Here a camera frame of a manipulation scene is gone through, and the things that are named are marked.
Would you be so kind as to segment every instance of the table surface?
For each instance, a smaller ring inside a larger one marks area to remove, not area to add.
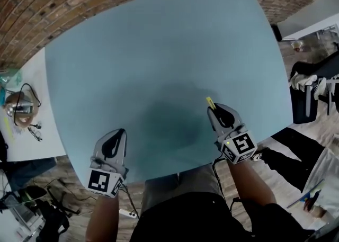
[[[12,91],[19,91],[24,83],[30,84],[41,106],[33,124],[41,122],[41,138],[38,142],[28,129],[14,125],[5,110],[0,108],[0,131],[8,144],[7,160],[24,161],[65,155],[66,152],[59,138],[54,121],[46,77],[45,52],[41,49],[32,57],[6,85]]]
[[[51,105],[82,183],[95,143],[125,128],[127,182],[220,155],[206,97],[236,109],[257,142],[292,123],[288,81],[257,0],[136,0],[46,47]]]

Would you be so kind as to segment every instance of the black cable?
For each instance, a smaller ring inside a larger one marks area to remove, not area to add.
[[[240,200],[239,197],[236,197],[236,198],[233,199],[232,204],[231,204],[231,206],[230,206],[230,208],[229,208],[229,211],[231,212],[231,214],[232,214],[232,207],[233,207],[233,204],[234,204],[235,202],[242,202],[242,201]]]
[[[87,198],[85,198],[85,199],[78,199],[78,197],[77,197],[70,189],[68,189],[68,187],[67,187],[67,186],[66,186],[59,178],[56,178],[56,179],[53,179],[52,181],[50,181],[47,185],[44,186],[44,189],[45,189],[48,185],[50,185],[51,183],[53,183],[55,180],[58,180],[58,182],[59,182],[65,189],[67,189],[67,190],[74,196],[74,198],[75,198],[77,201],[79,201],[79,202],[83,202],[83,201],[86,201],[86,200],[88,200],[88,199],[96,200],[96,198],[94,198],[94,197],[92,197],[92,196],[89,196],[89,197],[87,197]]]
[[[124,189],[126,190],[126,194],[127,194],[128,198],[129,198],[129,201],[130,201],[130,203],[131,203],[133,209],[134,209],[134,212],[137,214],[138,219],[140,219],[140,218],[139,218],[138,211],[137,211],[136,207],[134,206],[134,203],[133,203],[133,200],[132,200],[132,198],[131,198],[131,195],[130,195],[129,192],[128,192],[127,186],[125,186],[124,184],[123,184],[122,186],[123,186]]]
[[[39,102],[38,107],[41,106],[41,102],[39,101],[38,97],[36,96],[36,94],[35,94],[35,92],[34,92],[32,86],[31,86],[30,84],[28,84],[28,83],[24,83],[24,84],[21,86],[21,89],[20,89],[20,91],[19,91],[19,95],[18,95],[18,97],[17,97],[16,106],[15,106],[14,115],[13,115],[14,124],[15,124],[16,126],[18,126],[18,125],[16,124],[16,121],[15,121],[16,109],[17,109],[17,106],[19,105],[19,101],[20,101],[20,96],[21,96],[22,88],[23,88],[25,85],[28,85],[28,86],[31,88],[31,91],[32,91],[32,93],[33,93],[35,99],[37,99],[37,101]]]
[[[124,193],[128,194],[128,193],[127,193],[125,190],[123,190],[122,188],[120,188],[120,190],[121,190],[122,192],[124,192]]]
[[[33,126],[37,129],[41,129],[41,124],[37,123],[37,124],[30,124],[30,126]]]
[[[47,185],[45,185],[43,188],[45,189],[47,186],[49,186],[51,183],[53,183],[55,180],[57,180],[58,178],[53,179],[52,181],[50,181]]]
[[[7,184],[5,185],[5,187],[4,187],[4,175],[6,174],[6,172],[5,171],[3,171],[3,173],[2,173],[2,188],[3,188],[3,194],[2,194],[2,197],[1,197],[1,199],[5,196],[5,194],[6,194],[6,191],[5,191],[5,188],[8,186],[8,184],[10,183],[9,181],[7,181]]]
[[[226,198],[224,196],[224,193],[222,192],[222,186],[221,186],[221,181],[219,179],[219,176],[218,176],[218,173],[216,171],[216,163],[217,162],[220,162],[220,161],[223,161],[223,160],[226,160],[225,158],[222,158],[222,156],[224,155],[221,151],[220,151],[221,155],[216,159],[214,160],[213,164],[212,164],[212,169],[213,169],[213,172],[214,172],[214,175],[215,177],[217,178],[217,181],[218,181],[218,185],[219,185],[219,188],[220,188],[220,191],[222,193],[222,196],[224,197],[224,200],[226,201]]]
[[[91,211],[91,212],[86,212],[86,213],[82,213],[82,214],[76,214],[76,215],[73,215],[72,217],[80,217],[80,216],[83,216],[83,215],[85,215],[85,214],[91,214],[91,213],[93,213],[93,211]]]

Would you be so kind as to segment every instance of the chair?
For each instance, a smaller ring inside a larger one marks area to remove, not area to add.
[[[303,75],[316,75],[318,78],[325,77],[326,84],[329,84],[327,96],[319,96],[319,100],[327,103],[327,115],[330,114],[332,104],[335,103],[337,111],[339,111],[339,78],[331,79],[339,74],[339,51],[331,54],[323,61],[310,64],[298,61],[294,64],[291,72],[291,77],[295,73]],[[317,118],[318,101],[314,99],[314,90],[311,86],[305,87],[305,92],[296,91],[290,88],[293,122],[294,123],[308,123]]]

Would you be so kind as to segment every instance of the yellow tip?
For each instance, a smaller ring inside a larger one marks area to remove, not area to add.
[[[206,101],[207,101],[208,105],[209,105],[213,110],[217,109],[216,106],[214,105],[214,102],[212,101],[211,97],[207,97],[207,98],[206,98]]]

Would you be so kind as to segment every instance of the wooden floor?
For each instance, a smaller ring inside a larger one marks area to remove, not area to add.
[[[324,57],[334,52],[335,48],[332,44],[333,41],[338,42],[338,38],[330,32],[321,35],[321,40],[318,40],[315,35],[310,35],[305,38],[305,44],[307,46],[307,51],[305,52],[295,52],[289,42],[279,43],[287,74],[290,74],[293,64],[298,60],[319,62]],[[328,145],[331,142],[333,133],[339,133],[338,124],[339,114],[332,109],[331,115],[327,116],[326,105],[320,102],[318,118],[315,122],[292,125],[291,127],[313,139],[318,140],[322,145]],[[262,144],[295,158],[288,148],[282,146],[271,138],[263,141]],[[259,175],[271,187],[278,203],[282,207],[286,208],[290,203],[300,197],[301,194],[296,188],[288,184],[276,171],[270,170],[263,162],[255,162],[252,164]],[[227,164],[225,162],[218,163],[217,172],[222,183],[227,204],[230,206],[232,199],[238,195]],[[92,198],[85,201],[82,200],[89,196],[96,198],[96,195],[91,194],[81,186],[67,156],[59,157],[55,168],[39,177],[36,177],[32,183],[44,187],[56,178],[62,179],[66,183],[67,188],[71,190],[75,196],[64,188],[58,181],[53,181],[51,183],[52,192],[54,192],[56,196],[60,196],[62,191],[66,191],[67,195],[65,196],[64,204],[74,210],[81,209],[82,214],[80,216],[70,218],[70,228],[60,237],[60,241],[84,241],[86,226],[91,216],[90,213],[94,208],[95,200]],[[136,183],[130,184],[128,187],[134,204],[137,210],[140,211],[144,185],[143,183]],[[132,210],[127,195],[124,192],[119,193],[119,201],[121,208]],[[300,205],[290,212],[305,228],[310,226],[314,221],[312,217],[302,211],[302,206]],[[246,229],[251,229],[251,223],[241,204],[235,203],[232,213]],[[120,216],[118,241],[129,241],[136,224],[137,220]]]

